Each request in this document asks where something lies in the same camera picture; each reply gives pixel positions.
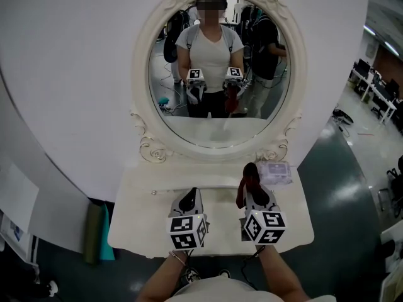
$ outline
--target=ceiling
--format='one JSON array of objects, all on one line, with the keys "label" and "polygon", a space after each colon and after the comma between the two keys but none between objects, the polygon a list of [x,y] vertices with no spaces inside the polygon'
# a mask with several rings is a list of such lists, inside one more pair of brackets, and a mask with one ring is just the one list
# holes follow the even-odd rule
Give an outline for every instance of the ceiling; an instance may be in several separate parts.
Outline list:
[{"label": "ceiling", "polygon": [[403,59],[403,0],[369,0],[366,25],[382,43],[389,42]]}]

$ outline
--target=fluorescent light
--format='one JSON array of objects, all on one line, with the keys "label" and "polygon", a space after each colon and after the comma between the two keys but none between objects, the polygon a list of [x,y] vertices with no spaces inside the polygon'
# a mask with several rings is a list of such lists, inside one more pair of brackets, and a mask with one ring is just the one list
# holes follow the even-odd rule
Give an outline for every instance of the fluorescent light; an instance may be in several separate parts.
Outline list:
[{"label": "fluorescent light", "polygon": [[364,29],[369,32],[371,35],[375,36],[376,33],[374,33],[371,29],[369,29],[367,26],[364,25]]},{"label": "fluorescent light", "polygon": [[386,44],[386,46],[388,46],[388,48],[392,51],[392,53],[394,53],[396,56],[399,56],[399,53],[396,52],[396,49],[393,48],[389,42],[385,42],[385,44]]}]

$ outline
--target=brown wall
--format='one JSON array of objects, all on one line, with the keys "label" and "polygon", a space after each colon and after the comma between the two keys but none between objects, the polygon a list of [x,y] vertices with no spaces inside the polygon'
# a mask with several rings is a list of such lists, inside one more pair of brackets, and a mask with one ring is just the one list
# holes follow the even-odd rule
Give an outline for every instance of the brown wall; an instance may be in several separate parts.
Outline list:
[{"label": "brown wall", "polygon": [[403,62],[383,46],[379,46],[373,68],[382,75],[385,82],[394,79],[400,86],[399,98],[403,98]]}]

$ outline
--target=white mirror frame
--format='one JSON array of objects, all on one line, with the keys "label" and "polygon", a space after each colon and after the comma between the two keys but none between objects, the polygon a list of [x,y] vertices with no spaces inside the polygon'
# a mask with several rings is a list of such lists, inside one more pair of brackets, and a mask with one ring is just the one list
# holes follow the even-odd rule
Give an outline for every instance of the white mirror frame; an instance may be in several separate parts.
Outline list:
[{"label": "white mirror frame", "polygon": [[184,5],[195,0],[163,0],[151,12],[144,25],[133,54],[132,90],[133,125],[143,136],[140,154],[153,163],[165,162],[174,154],[200,161],[223,161],[255,154],[256,159],[282,160],[288,152],[288,132],[294,130],[301,115],[307,82],[307,57],[302,34],[291,12],[280,0],[247,0],[262,8],[278,25],[287,42],[287,62],[290,83],[283,106],[273,121],[252,139],[228,148],[200,147],[179,137],[160,117],[149,86],[149,59],[161,28]]}]

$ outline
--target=oval mirror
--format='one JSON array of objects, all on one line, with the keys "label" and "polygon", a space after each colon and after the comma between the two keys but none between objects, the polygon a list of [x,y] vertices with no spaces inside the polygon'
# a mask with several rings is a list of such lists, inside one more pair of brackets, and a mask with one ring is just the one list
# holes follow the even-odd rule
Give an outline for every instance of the oval mirror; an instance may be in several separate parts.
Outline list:
[{"label": "oval mirror", "polygon": [[277,115],[289,63],[287,42],[262,9],[245,0],[197,0],[161,28],[149,59],[150,92],[179,137],[232,147]]}]

